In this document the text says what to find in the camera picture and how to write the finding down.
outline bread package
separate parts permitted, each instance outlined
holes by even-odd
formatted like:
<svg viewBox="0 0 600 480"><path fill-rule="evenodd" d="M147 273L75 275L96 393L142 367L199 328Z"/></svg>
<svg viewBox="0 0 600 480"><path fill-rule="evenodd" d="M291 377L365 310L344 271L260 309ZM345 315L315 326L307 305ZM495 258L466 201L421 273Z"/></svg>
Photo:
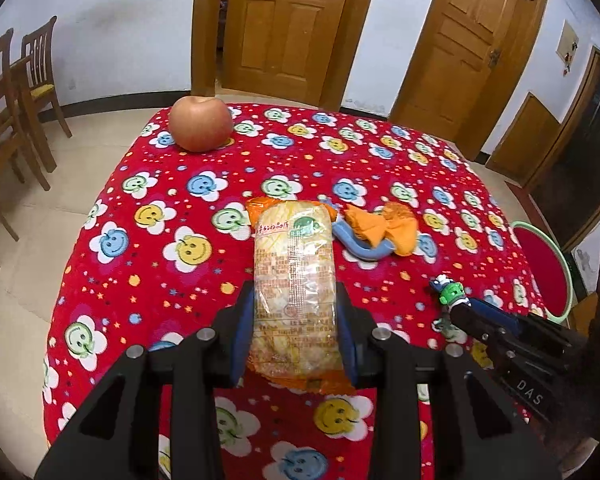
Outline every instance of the bread package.
<svg viewBox="0 0 600 480"><path fill-rule="evenodd" d="M264 209L255 224L253 274L251 367L283 386L342 389L328 208L286 201Z"/></svg>

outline chair seat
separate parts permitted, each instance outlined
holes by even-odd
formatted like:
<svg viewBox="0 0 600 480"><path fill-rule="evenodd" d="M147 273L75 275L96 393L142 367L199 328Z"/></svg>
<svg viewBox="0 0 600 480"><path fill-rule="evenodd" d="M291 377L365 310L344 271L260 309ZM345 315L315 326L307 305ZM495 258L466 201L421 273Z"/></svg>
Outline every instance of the chair seat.
<svg viewBox="0 0 600 480"><path fill-rule="evenodd" d="M35 101L36 99L41 98L43 95L51 92L53 89L54 89L54 85L51 85L51 84L41 85L37 88L34 88L31 91L31 97Z"/></svg>
<svg viewBox="0 0 600 480"><path fill-rule="evenodd" d="M511 226L534 274L547 318L563 322L571 310L573 283L560 248L533 225L512 222Z"/></svg>

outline green stool rim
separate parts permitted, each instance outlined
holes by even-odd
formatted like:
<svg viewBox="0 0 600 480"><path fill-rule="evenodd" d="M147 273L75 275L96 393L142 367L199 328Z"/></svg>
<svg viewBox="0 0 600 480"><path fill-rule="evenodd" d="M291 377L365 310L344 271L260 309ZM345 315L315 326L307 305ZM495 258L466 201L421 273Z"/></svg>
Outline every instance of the green stool rim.
<svg viewBox="0 0 600 480"><path fill-rule="evenodd" d="M509 224L511 226L511 230L516 227L521 227L528 231L531 231L533 234L540 237L549 247L554 251L555 256L558 258L560 262L560 266L562 267L562 272L564 274L565 282L567 283L567 301L564 308L564 312L561 316L554 316L551 312L549 312L546 307L544 308L544 314L549 321L553 321L554 323L562 323L571 311L571 307L573 306L573 281L571 280L571 273L569 272L569 266L567 265L567 260L564 259L562 251L560 247L544 232L538 229L535 225L531 225L528 222L523 222L521 220L516 220Z"/></svg>

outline red tablecloth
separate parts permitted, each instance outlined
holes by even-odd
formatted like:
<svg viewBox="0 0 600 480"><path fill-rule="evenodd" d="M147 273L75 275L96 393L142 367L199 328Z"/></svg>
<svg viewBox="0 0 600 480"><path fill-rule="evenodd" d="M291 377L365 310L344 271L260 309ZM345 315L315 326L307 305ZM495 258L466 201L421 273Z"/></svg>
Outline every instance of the red tablecloth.
<svg viewBox="0 0 600 480"><path fill-rule="evenodd" d="M443 141L303 108L240 104L232 113L232 142L192 154L173 143L168 109L158 112L98 196L67 263L48 336L43 398L50 441L129 345L177 344L235 301L252 278L253 238L240 221L251 196L328 197L369 211L394 200L416 211L412 256L366 263L334 242L336 276L353 303L412 344L445 345L431 329L440 308L427 290L429 277L443 272L503 310L542 309L502 212ZM185 237L195 243L191 254L176 250ZM470 349L464 333L447 336ZM420 397L422 470L430 479L430 411L426 392ZM240 388L217 392L228 480L366 478L375 402L371 390L323 397L247 371ZM344 410L348 422L328 416L333 409ZM160 423L166 471L168 420Z"/></svg>

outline screw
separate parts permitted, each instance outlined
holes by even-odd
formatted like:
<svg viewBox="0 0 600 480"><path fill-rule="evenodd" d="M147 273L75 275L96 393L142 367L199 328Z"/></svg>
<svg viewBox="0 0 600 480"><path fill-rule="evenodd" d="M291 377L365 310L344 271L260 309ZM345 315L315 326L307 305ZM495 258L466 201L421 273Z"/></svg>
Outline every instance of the screw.
<svg viewBox="0 0 600 480"><path fill-rule="evenodd" d="M137 359L144 353L144 347L141 345L132 345L126 349L126 356L130 359Z"/></svg>
<svg viewBox="0 0 600 480"><path fill-rule="evenodd" d="M464 350L458 343L449 343L445 347L445 352L451 357L460 357L464 353Z"/></svg>
<svg viewBox="0 0 600 480"><path fill-rule="evenodd" d="M210 326L205 326L196 332L196 337L200 341L211 341L216 337L216 331Z"/></svg>
<svg viewBox="0 0 600 480"><path fill-rule="evenodd" d="M371 335L378 341L386 341L391 337L391 330L384 326L376 326L372 331Z"/></svg>

